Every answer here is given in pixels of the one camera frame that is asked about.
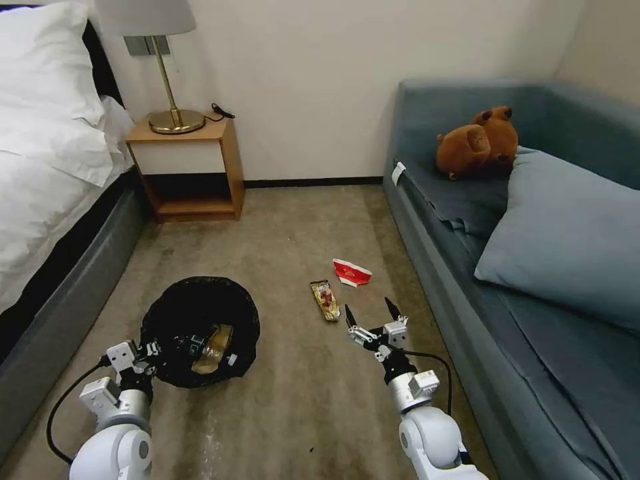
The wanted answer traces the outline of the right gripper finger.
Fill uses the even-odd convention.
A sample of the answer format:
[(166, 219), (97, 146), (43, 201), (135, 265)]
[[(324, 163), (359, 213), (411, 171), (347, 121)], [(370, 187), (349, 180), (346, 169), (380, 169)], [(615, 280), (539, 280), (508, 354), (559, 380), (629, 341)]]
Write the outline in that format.
[(406, 328), (408, 323), (408, 317), (403, 315), (398, 306), (394, 304), (390, 298), (384, 297), (385, 304), (391, 316), (391, 321), (384, 325), (384, 328)]
[(347, 334), (351, 340), (360, 346), (373, 342), (373, 335), (368, 330), (358, 326), (348, 304), (344, 306)]

